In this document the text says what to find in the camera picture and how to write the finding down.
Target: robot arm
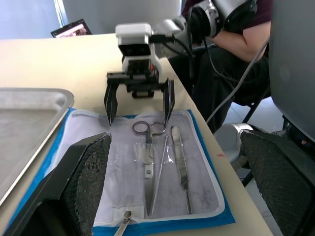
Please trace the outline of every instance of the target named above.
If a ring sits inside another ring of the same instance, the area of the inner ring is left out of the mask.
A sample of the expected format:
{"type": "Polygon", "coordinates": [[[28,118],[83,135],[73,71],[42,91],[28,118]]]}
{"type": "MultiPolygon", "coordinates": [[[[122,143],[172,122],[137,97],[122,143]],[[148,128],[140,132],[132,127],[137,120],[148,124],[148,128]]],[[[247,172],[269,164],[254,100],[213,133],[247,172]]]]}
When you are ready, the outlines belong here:
{"type": "Polygon", "coordinates": [[[174,82],[158,82],[162,66],[156,54],[159,43],[178,43],[178,50],[189,56],[192,40],[214,37],[221,30],[239,31],[256,13],[256,0],[204,0],[189,10],[188,15],[166,19],[152,29],[147,23],[116,26],[118,47],[122,52],[122,72],[107,74],[104,98],[106,114],[112,124],[117,111],[116,90],[127,86],[134,98],[153,97],[154,90],[163,92],[164,122],[167,123],[175,104],[174,82]]]}

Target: scissor blade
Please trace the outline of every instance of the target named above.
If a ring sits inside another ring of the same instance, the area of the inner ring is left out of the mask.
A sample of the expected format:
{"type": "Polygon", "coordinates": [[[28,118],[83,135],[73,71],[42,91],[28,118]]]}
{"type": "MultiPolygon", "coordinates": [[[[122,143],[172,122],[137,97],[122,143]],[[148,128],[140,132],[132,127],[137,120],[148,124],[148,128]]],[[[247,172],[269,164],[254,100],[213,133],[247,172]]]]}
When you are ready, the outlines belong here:
{"type": "Polygon", "coordinates": [[[117,112],[116,91],[118,84],[107,84],[106,93],[104,97],[104,105],[106,109],[109,124],[112,125],[117,112]]]}
{"type": "Polygon", "coordinates": [[[144,177],[144,192],[147,208],[147,215],[150,216],[152,212],[152,200],[153,200],[153,164],[144,165],[145,177],[144,177]]]}
{"type": "Polygon", "coordinates": [[[167,124],[175,105],[174,81],[167,79],[163,86],[164,123],[167,124]]]}

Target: stainless steel tray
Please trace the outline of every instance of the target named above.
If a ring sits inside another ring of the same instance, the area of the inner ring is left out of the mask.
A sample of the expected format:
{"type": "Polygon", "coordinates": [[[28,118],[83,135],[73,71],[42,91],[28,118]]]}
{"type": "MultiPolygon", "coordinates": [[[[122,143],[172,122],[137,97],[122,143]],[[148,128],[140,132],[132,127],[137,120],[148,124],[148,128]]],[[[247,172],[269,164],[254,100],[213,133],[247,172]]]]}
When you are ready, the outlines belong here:
{"type": "Polygon", "coordinates": [[[0,206],[73,102],[63,89],[0,88],[0,206]]]}

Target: blue border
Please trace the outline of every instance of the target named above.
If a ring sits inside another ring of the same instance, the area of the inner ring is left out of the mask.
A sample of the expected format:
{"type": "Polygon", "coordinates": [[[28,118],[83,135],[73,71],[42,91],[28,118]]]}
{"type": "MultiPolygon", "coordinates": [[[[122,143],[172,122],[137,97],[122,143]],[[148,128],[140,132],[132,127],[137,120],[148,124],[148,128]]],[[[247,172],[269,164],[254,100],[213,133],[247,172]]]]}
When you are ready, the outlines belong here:
{"type": "MultiPolygon", "coordinates": [[[[40,167],[37,175],[35,176],[33,182],[31,183],[30,187],[28,188],[27,192],[25,193],[24,197],[20,201],[13,217],[10,220],[10,224],[14,220],[14,218],[17,216],[17,214],[22,209],[23,205],[26,203],[26,201],[31,196],[32,192],[36,189],[40,181],[44,178],[45,172],[49,165],[51,164],[52,158],[57,151],[59,144],[61,142],[61,139],[63,137],[64,132],[64,126],[66,123],[67,118],[69,117],[70,113],[74,111],[75,109],[70,108],[67,114],[65,115],[65,119],[60,127],[60,130],[57,134],[57,137],[50,149],[50,151],[47,154],[46,159],[44,160],[42,166],[40,167]]],[[[200,129],[197,125],[196,119],[192,113],[191,110],[188,110],[189,114],[191,115],[193,125],[195,127],[195,130],[197,132],[199,141],[201,143],[201,146],[204,150],[204,153],[207,157],[207,160],[218,180],[218,183],[220,185],[220,188],[223,192],[223,189],[221,187],[221,184],[219,182],[217,173],[215,171],[215,168],[213,166],[213,163],[211,161],[211,158],[209,156],[209,153],[207,151],[207,148],[205,146],[205,143],[203,141],[202,135],[200,133],[200,129]]],[[[136,116],[125,116],[126,118],[135,118],[136,116]]],[[[226,197],[223,192],[224,202],[225,202],[225,209],[224,211],[215,217],[211,218],[203,218],[203,219],[190,219],[190,220],[171,220],[171,221],[161,221],[161,222],[154,222],[154,223],[141,223],[141,224],[135,224],[135,225],[129,225],[127,230],[125,231],[124,235],[126,236],[137,236],[137,235],[148,235],[148,234],[156,234],[161,232],[168,232],[168,231],[175,231],[175,230],[192,230],[192,229],[200,229],[200,228],[209,228],[214,226],[222,226],[227,224],[233,224],[235,223],[235,219],[232,215],[231,209],[229,207],[229,204],[226,200],[226,197]]],[[[118,227],[93,227],[93,233],[95,236],[112,236],[117,231],[118,227]]]]}

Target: floor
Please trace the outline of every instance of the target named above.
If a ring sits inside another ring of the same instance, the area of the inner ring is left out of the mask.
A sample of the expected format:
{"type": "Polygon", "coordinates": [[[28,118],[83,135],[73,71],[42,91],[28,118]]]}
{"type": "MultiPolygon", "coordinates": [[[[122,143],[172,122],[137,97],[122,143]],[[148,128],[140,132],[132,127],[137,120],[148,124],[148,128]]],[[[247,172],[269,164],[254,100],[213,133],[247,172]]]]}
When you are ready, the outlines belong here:
{"type": "MultiPolygon", "coordinates": [[[[224,123],[242,123],[249,110],[249,107],[243,107],[233,103],[228,111],[224,123]]],[[[249,120],[249,123],[262,128],[267,132],[279,131],[282,129],[283,125],[282,113],[276,108],[271,97],[269,97],[259,104],[257,110],[249,120]]],[[[240,179],[244,178],[247,173],[248,170],[246,169],[240,169],[237,171],[237,175],[240,179]]],[[[256,204],[273,235],[282,236],[282,233],[265,204],[265,201],[261,197],[254,180],[247,185],[246,190],[256,204]]]]}

